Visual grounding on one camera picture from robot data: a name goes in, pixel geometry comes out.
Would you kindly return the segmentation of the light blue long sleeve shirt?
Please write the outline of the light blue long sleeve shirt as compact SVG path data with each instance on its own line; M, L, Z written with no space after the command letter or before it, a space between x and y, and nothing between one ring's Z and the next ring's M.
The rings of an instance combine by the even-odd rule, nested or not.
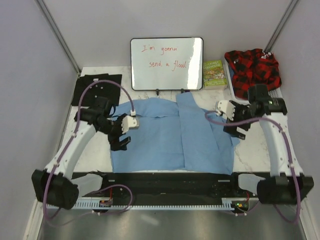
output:
M224 119L206 115L193 95L181 93L176 101L161 98L137 99L118 106L115 115L130 113L139 127L127 132L131 142L125 151L111 151L115 173L174 171L230 175L239 140L224 132Z

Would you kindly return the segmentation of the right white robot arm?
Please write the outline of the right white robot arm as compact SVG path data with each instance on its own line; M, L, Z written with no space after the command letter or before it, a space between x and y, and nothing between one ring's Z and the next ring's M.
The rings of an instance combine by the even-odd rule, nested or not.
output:
M296 205L314 187L311 176L303 173L288 131L288 111L283 98L272 97L265 84L256 84L248 89L248 104L233 100L221 100L216 110L226 118L223 130L231 136L244 140L250 120L259 122L267 143L270 160L270 176L259 177L253 173L242 173L229 184L229 191L235 197L246 191L257 195L262 204Z

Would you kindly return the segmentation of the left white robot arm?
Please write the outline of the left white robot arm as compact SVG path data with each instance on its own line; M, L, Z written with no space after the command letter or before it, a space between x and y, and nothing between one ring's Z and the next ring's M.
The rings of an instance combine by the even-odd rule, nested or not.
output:
M73 173L84 149L97 132L108 136L112 151L127 150L131 138L121 140L120 137L139 126L136 111L131 109L129 113L112 120L115 111L115 105L105 97L99 97L91 107L78 109L74 117L76 126L70 139L43 170L36 169L31 176L39 202L70 210L79 197L93 192L104 197L109 193L109 183L97 173L87 173L78 178L73 178Z

